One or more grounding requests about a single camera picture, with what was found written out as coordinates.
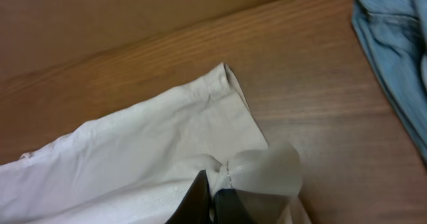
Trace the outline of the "beige khaki shorts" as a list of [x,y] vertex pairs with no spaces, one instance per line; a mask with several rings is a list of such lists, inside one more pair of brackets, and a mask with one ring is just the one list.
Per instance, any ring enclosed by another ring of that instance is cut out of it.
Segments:
[[2,165],[1,222],[166,223],[202,170],[211,223],[221,189],[256,223],[310,222],[298,152],[267,142],[225,64]]

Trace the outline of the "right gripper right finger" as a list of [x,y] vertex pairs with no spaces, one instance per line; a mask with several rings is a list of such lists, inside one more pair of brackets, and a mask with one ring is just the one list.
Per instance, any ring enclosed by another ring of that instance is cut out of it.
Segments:
[[221,189],[214,196],[214,224],[255,224],[235,189]]

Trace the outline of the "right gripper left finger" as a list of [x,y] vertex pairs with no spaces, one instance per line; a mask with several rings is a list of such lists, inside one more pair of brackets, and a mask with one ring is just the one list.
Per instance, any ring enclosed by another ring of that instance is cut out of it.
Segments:
[[166,224],[208,224],[211,196],[206,171],[200,171]]

